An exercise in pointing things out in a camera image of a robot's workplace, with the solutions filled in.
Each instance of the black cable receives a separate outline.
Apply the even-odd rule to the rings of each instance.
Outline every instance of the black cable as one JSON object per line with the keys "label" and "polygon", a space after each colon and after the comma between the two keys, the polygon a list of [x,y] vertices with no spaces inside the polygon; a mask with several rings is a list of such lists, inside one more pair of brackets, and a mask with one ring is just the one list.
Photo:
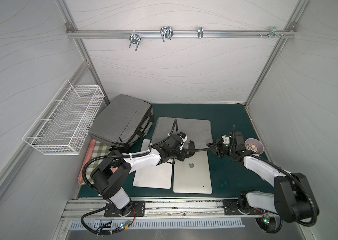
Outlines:
{"label": "black cable", "polygon": [[279,230],[281,230],[281,228],[282,228],[282,223],[283,223],[283,220],[280,219],[278,227],[274,230],[267,230],[266,233],[278,233]]}
{"label": "black cable", "polygon": [[85,222],[84,222],[84,218],[89,216],[89,215],[92,215],[92,214],[96,214],[98,212],[101,212],[101,211],[104,211],[107,207],[109,207],[109,205],[106,205],[105,207],[103,208],[100,208],[100,209],[97,209],[97,210],[94,210],[92,212],[89,212],[89,213],[86,213],[84,215],[82,215],[81,217],[81,224],[84,226],[84,228],[86,228],[89,232],[91,233],[94,233],[96,235],[110,235],[112,233],[118,233],[118,232],[121,232],[122,230],[124,230],[123,228],[120,229],[120,228],[116,228],[112,231],[112,233],[110,233],[110,230],[108,230],[107,232],[97,232],[93,229],[91,229]]}
{"label": "black cable", "polygon": [[165,142],[166,140],[168,140],[169,137],[170,137],[170,135],[173,133],[174,128],[176,129],[177,135],[179,135],[179,134],[178,134],[178,124],[177,124],[177,119],[174,119],[174,122],[173,122],[173,125],[171,126],[171,131],[170,131],[169,135],[168,135],[164,140],[159,141],[159,142],[157,142],[157,143],[154,143],[153,146],[158,145],[158,144],[163,143],[163,142]]}
{"label": "black cable", "polygon": [[223,208],[223,206],[221,207],[221,206],[219,205],[219,203],[220,203],[221,201],[223,201],[223,199],[221,199],[221,200],[218,201],[218,207]]}
{"label": "black cable", "polygon": [[105,227],[110,228],[111,225],[112,225],[112,222],[105,223],[105,224],[103,224],[101,227],[97,228],[97,229],[96,229],[96,232],[99,232],[99,230],[102,230],[102,229],[105,228]]}
{"label": "black cable", "polygon": [[274,163],[267,161],[263,158],[261,158],[260,156],[255,156],[252,154],[244,154],[242,156],[240,156],[239,158],[245,157],[245,156],[249,156],[249,157],[253,157],[256,158],[260,161],[266,162],[268,165],[274,167],[276,170],[278,170],[279,172],[283,173],[284,175],[286,175],[287,177],[291,178],[291,180],[293,180],[293,182],[296,184],[296,186],[302,191],[302,193],[305,195],[307,201],[309,202],[310,205],[310,209],[313,212],[313,215],[311,217],[311,220],[309,222],[302,222],[300,220],[296,220],[296,223],[301,224],[302,226],[306,226],[306,227],[311,227],[316,223],[316,220],[318,218],[318,213],[317,213],[317,209],[315,206],[315,203],[313,202],[313,199],[311,198],[310,194],[306,191],[306,189],[304,188],[304,186],[301,184],[300,181],[298,181],[293,175],[291,175],[290,173],[286,172],[285,170],[283,170],[282,168],[278,167],[277,165],[275,165]]}
{"label": "black cable", "polygon": [[[132,155],[132,157],[143,157],[143,156],[146,156],[148,155],[150,152],[147,151],[146,153],[141,153],[141,154],[135,154],[135,155]],[[88,185],[91,189],[95,190],[96,192],[98,192],[98,189],[89,182],[89,180],[86,178],[86,169],[88,168],[88,166],[94,162],[94,161],[97,161],[97,160],[100,160],[100,159],[104,159],[104,158],[130,158],[130,155],[121,155],[121,156],[115,156],[115,155],[104,155],[104,156],[99,156],[99,157],[95,157],[95,158],[92,158],[90,159],[87,163],[85,163],[85,165],[82,167],[82,179],[84,180],[84,183],[86,185]]]}
{"label": "black cable", "polygon": [[186,148],[183,148],[183,150],[186,150],[186,151],[189,151],[189,152],[203,152],[203,151],[211,150],[211,148],[200,148],[200,149],[186,149]]}
{"label": "black cable", "polygon": [[263,220],[264,220],[264,217],[256,218],[256,222],[257,222],[258,226],[261,229],[263,229],[266,233],[278,233],[279,230],[281,230],[281,228],[282,228],[282,223],[283,223],[282,219],[280,220],[279,225],[275,229],[270,229],[270,225],[265,224],[263,222]]}

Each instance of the gray laptop bag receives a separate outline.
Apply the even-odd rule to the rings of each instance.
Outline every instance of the gray laptop bag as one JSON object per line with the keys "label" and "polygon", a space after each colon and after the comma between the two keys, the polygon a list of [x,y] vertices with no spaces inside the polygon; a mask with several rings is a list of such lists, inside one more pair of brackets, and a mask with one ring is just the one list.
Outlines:
{"label": "gray laptop bag", "polygon": [[150,103],[127,95],[118,95],[95,118],[90,136],[111,146],[129,148],[147,134],[153,124]]}

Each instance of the black mounting plate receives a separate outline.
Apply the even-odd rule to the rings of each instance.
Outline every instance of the black mounting plate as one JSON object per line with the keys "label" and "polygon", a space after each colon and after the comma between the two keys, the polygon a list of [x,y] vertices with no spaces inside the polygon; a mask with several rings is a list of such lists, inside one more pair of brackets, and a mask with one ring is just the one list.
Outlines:
{"label": "black mounting plate", "polygon": [[[136,217],[143,217],[145,215],[145,201],[133,201],[132,207],[136,211]],[[126,216],[120,216],[117,213],[118,211],[116,206],[111,204],[107,210],[105,209],[104,217],[133,217],[134,215],[133,210],[130,210]]]}
{"label": "black mounting plate", "polygon": [[[239,210],[238,210],[238,199],[225,199],[222,200],[222,205],[223,205],[223,211],[225,215],[243,215]],[[259,211],[253,209],[253,211],[250,211],[249,214],[246,215],[258,215],[261,214]]]}

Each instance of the metal bracket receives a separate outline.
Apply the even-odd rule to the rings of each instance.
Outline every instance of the metal bracket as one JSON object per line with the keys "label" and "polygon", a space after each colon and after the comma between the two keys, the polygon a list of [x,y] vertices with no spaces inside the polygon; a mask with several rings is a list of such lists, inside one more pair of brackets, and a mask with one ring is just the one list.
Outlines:
{"label": "metal bracket", "polygon": [[171,40],[171,36],[173,36],[173,29],[171,28],[171,26],[165,26],[160,29],[160,34],[162,37],[162,41],[165,42],[165,38],[169,38],[169,40]]}
{"label": "metal bracket", "polygon": [[72,32],[74,32],[73,24],[71,24],[71,23],[65,23],[65,26],[66,26],[66,32],[67,32],[67,33],[72,33]]}
{"label": "metal bracket", "polygon": [[223,211],[225,215],[257,215],[259,212],[253,209],[250,212],[238,208],[238,199],[222,200]]}
{"label": "metal bracket", "polygon": [[287,28],[288,31],[295,31],[296,22],[291,22],[289,27]]}
{"label": "metal bracket", "polygon": [[266,34],[266,36],[267,36],[267,38],[272,38],[272,37],[279,37],[279,38],[281,38],[281,37],[285,37],[285,35],[284,34],[281,34],[281,35],[279,35],[279,34],[277,34],[276,33],[276,27],[272,27],[271,29],[270,29],[270,32],[268,33],[268,34]]}
{"label": "metal bracket", "polygon": [[[145,201],[133,201],[132,207],[136,212],[136,217],[143,217],[145,215]],[[105,209],[104,217],[121,217],[118,215],[119,209],[116,208],[114,204],[111,204],[107,209]],[[130,211],[124,217],[133,217],[133,211]]]}
{"label": "metal bracket", "polygon": [[198,38],[203,38],[203,27],[198,28]]}
{"label": "metal bracket", "polygon": [[135,34],[135,33],[132,33],[130,34],[129,36],[129,40],[130,40],[130,43],[129,43],[129,48],[130,46],[133,44],[137,44],[136,45],[136,51],[137,51],[137,48],[138,48],[138,45],[140,44],[140,41],[141,41],[141,38],[138,34]]}

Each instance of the green checkered cloth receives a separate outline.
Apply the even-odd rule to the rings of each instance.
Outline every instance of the green checkered cloth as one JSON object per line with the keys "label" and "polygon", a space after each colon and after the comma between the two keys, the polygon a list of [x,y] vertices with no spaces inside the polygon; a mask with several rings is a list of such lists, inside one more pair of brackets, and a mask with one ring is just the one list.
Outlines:
{"label": "green checkered cloth", "polygon": [[[90,157],[90,159],[103,156],[103,155],[108,155],[110,152],[109,148],[110,146],[107,146],[103,144],[102,142],[96,141],[95,148],[93,149],[92,156]],[[94,161],[86,169],[86,178],[89,180],[91,184],[93,184],[93,180],[90,178],[90,174],[102,161],[103,159]]]}

